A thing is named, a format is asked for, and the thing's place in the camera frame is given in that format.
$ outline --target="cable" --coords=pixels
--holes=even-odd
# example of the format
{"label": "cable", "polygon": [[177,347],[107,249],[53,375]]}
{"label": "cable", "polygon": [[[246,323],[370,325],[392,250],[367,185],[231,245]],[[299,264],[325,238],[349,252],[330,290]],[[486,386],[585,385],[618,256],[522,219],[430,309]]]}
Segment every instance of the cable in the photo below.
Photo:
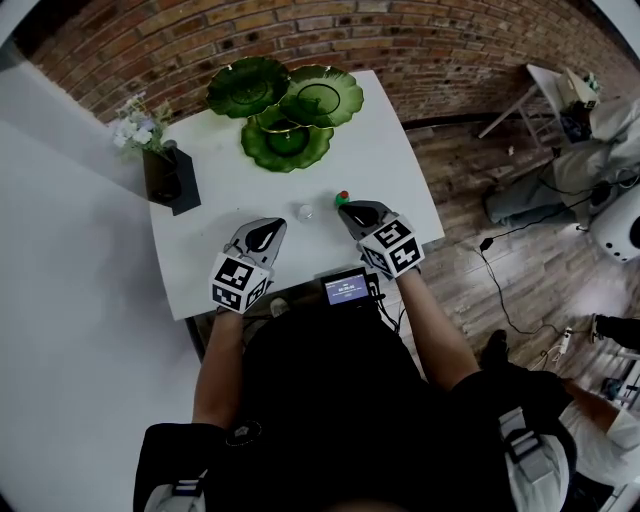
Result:
{"label": "cable", "polygon": [[[549,361],[549,354],[551,353],[551,351],[554,348],[560,348],[562,345],[554,345],[553,347],[551,347],[549,350],[543,350],[542,352],[540,352],[540,356],[542,357],[542,359],[540,359],[540,361],[538,361],[533,368],[530,369],[530,371],[534,371],[538,366],[540,366],[543,362],[544,365],[542,366],[542,370],[544,371],[545,367],[547,366],[547,362]],[[553,359],[554,362],[558,362],[560,360],[559,358],[560,354],[558,354],[558,356],[556,356],[556,358]]]}
{"label": "cable", "polygon": [[407,311],[407,309],[403,309],[402,313],[400,313],[400,316],[398,317],[398,334],[400,334],[400,325],[402,324],[402,316],[405,314],[405,312]]}
{"label": "cable", "polygon": [[485,265],[487,266],[487,272],[489,273],[489,276],[491,277],[491,279],[493,279],[493,282],[496,284],[496,286],[498,287],[498,295],[500,296],[500,306],[502,306],[502,311],[504,311],[504,315],[507,317],[507,323],[513,328],[514,331],[519,332],[520,334],[525,334],[527,336],[534,336],[535,334],[538,334],[542,329],[544,329],[545,327],[550,327],[551,329],[553,329],[556,334],[558,336],[562,336],[563,333],[561,333],[555,325],[552,324],[542,324],[540,327],[538,327],[535,331],[529,332],[529,331],[521,331],[520,329],[518,329],[513,322],[511,321],[511,317],[509,316],[509,313],[507,312],[507,308],[504,305],[504,296],[502,295],[502,288],[500,287],[500,284],[498,283],[498,280],[496,279],[496,275],[493,272],[493,269],[491,268],[491,265],[489,264],[489,262],[487,261],[487,258],[484,257],[484,254],[482,254],[482,252],[478,252],[475,251],[477,254],[480,255],[480,257],[482,258],[482,260],[484,261]]}
{"label": "cable", "polygon": [[380,288],[378,283],[371,283],[371,285],[375,288],[376,296],[378,297],[377,299],[374,299],[376,302],[376,305],[378,306],[378,310],[387,318],[387,320],[389,320],[389,323],[393,326],[393,332],[395,334],[399,334],[400,323],[402,322],[402,315],[404,314],[404,311],[400,314],[400,316],[398,317],[398,321],[396,322],[393,318],[389,316],[389,313],[387,313],[387,308],[385,308],[384,303],[382,302],[382,299],[384,298],[384,296],[380,294]]}
{"label": "cable", "polygon": [[577,203],[573,203],[569,206],[565,206],[564,208],[562,208],[561,210],[558,210],[557,212],[554,213],[550,213],[549,215],[545,215],[544,217],[542,217],[540,220],[536,220],[534,222],[529,222],[529,224],[522,226],[520,228],[516,228],[516,229],[512,229],[511,231],[507,231],[506,233],[502,233],[500,235],[496,235],[496,236],[492,236],[489,238],[485,238],[482,243],[480,244],[480,251],[484,252],[486,251],[489,247],[491,247],[491,245],[493,244],[493,241],[496,238],[501,238],[503,236],[507,236],[510,235],[511,233],[515,233],[516,231],[522,231],[523,229],[527,229],[530,226],[533,226],[535,224],[540,224],[541,222],[550,219],[551,217],[555,217],[556,215],[560,215],[562,212],[565,212],[567,210],[570,210],[571,208],[578,206],[579,204],[585,203],[587,202],[589,199],[591,199],[591,196],[587,197],[586,199],[583,199],[582,201],[578,201]]}
{"label": "cable", "polygon": [[617,185],[622,185],[624,186],[626,183],[628,183],[630,180],[632,180],[633,178],[635,178],[635,182],[634,185],[638,182],[638,179],[640,179],[640,175],[636,174],[633,177],[627,178],[625,180],[620,180],[620,181],[613,181],[613,182],[608,182],[608,181],[602,181],[600,184],[596,185],[595,187],[591,187],[591,188],[585,188],[584,190],[579,190],[577,192],[568,192],[566,190],[560,190],[557,187],[553,187],[551,185],[549,185],[545,180],[542,179],[541,175],[544,171],[547,170],[547,168],[556,160],[556,158],[554,158],[553,160],[550,160],[549,162],[547,162],[547,165],[545,165],[542,170],[538,173],[538,181],[540,181],[540,183],[542,183],[545,187],[550,188],[551,190],[553,190],[554,192],[558,192],[559,194],[564,194],[567,196],[579,196],[580,194],[584,194],[586,192],[593,192],[594,190],[598,190],[600,188],[603,187],[615,187]]}

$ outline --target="white table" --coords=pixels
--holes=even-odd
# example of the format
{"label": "white table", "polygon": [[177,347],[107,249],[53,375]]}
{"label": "white table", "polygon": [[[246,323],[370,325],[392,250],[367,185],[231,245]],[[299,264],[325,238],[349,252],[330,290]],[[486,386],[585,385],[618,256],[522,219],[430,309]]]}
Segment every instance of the white table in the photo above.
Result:
{"label": "white table", "polygon": [[[282,217],[287,234],[275,262],[277,291],[358,264],[360,253],[334,206],[348,190],[352,200],[385,203],[403,213],[422,244],[444,232],[431,194],[398,118],[372,71],[354,73],[364,105],[335,130],[320,162],[290,174],[258,167],[240,145],[245,119],[201,112],[171,125],[165,138],[193,158],[202,205],[174,217],[150,203],[153,234],[165,289],[176,320],[211,311],[207,278],[236,229],[262,217]],[[301,223],[301,204],[313,207]]]}
{"label": "white table", "polygon": [[[564,101],[562,100],[560,90],[558,89],[558,85],[556,83],[556,80],[562,75],[560,73],[556,73],[555,71],[551,71],[550,69],[541,68],[532,64],[527,64],[527,71],[531,75],[531,78],[533,78],[534,84],[529,87],[529,90],[526,93],[518,98],[507,110],[505,110],[502,115],[498,117],[498,119],[496,119],[480,135],[478,135],[479,139],[482,139],[485,135],[487,135],[491,130],[493,130],[516,110],[520,112],[522,120],[527,126],[527,130],[529,130],[531,137],[536,143],[536,146],[538,146],[539,148],[542,147],[542,142],[538,137],[538,134],[542,131],[549,131],[548,128],[551,124],[558,122],[560,129],[564,134],[564,129],[562,128],[562,123],[560,121],[560,112],[562,112],[562,110],[564,109]],[[554,118],[536,129],[531,124],[531,120],[529,119],[529,115],[527,114],[524,105],[539,92],[542,92],[547,102],[549,103],[549,106],[553,111]]]}

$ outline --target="small screen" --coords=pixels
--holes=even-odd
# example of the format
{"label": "small screen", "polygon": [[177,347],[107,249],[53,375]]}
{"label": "small screen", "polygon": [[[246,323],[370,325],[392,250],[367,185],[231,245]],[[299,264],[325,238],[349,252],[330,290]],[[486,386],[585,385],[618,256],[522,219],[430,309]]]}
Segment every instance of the small screen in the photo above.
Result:
{"label": "small screen", "polygon": [[343,302],[349,302],[350,300],[362,299],[369,295],[367,289],[367,282],[363,275],[350,276],[326,283],[327,296],[329,297],[329,304],[342,304]]}

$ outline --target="black vase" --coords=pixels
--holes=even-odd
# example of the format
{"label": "black vase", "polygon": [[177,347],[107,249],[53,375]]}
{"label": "black vase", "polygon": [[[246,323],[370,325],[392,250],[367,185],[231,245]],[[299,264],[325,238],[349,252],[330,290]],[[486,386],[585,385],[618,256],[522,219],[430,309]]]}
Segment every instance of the black vase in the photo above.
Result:
{"label": "black vase", "polygon": [[177,147],[166,148],[165,154],[163,158],[152,151],[142,152],[147,198],[180,215],[202,204],[193,162]]}

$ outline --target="green glass plate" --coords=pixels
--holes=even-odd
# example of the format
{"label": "green glass plate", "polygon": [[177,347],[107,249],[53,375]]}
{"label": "green glass plate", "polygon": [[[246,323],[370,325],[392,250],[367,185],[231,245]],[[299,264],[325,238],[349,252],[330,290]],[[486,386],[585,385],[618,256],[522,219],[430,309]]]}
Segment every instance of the green glass plate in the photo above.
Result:
{"label": "green glass plate", "polygon": [[241,59],[221,69],[208,87],[207,104],[216,114],[249,117],[280,101],[289,85],[289,72],[277,60]]}
{"label": "green glass plate", "polygon": [[270,107],[264,115],[249,118],[242,129],[241,141],[244,152],[260,167],[271,172],[291,172],[320,160],[329,151],[331,137],[332,129],[321,130],[313,126],[291,129],[290,121],[278,107]]}
{"label": "green glass plate", "polygon": [[335,128],[350,121],[362,108],[362,88],[345,71],[331,66],[303,66],[290,76],[289,89],[279,105],[294,123]]}

